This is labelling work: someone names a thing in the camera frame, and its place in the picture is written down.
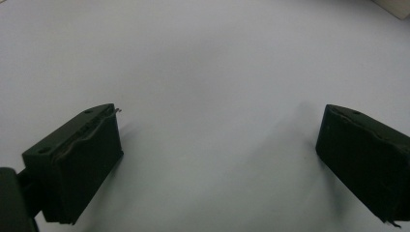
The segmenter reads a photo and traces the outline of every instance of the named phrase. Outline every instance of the screw hole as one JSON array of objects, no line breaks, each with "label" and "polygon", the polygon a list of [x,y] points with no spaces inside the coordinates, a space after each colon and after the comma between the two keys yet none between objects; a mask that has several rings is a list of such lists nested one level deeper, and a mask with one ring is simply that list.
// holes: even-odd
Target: screw hole
[{"label": "screw hole", "polygon": [[42,149],[39,150],[39,153],[40,153],[40,154],[44,154],[44,153],[49,152],[50,150],[51,150],[50,147],[44,147],[44,148],[42,148]]}]

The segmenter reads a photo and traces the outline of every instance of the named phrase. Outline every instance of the white table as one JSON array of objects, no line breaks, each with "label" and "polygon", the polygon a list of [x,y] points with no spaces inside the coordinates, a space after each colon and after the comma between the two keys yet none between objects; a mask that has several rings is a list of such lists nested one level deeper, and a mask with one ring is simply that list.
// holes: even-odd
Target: white table
[{"label": "white table", "polygon": [[409,74],[410,20],[371,1],[9,0],[0,164],[114,102],[124,158],[42,232],[396,231],[314,145],[327,103],[410,134]]}]

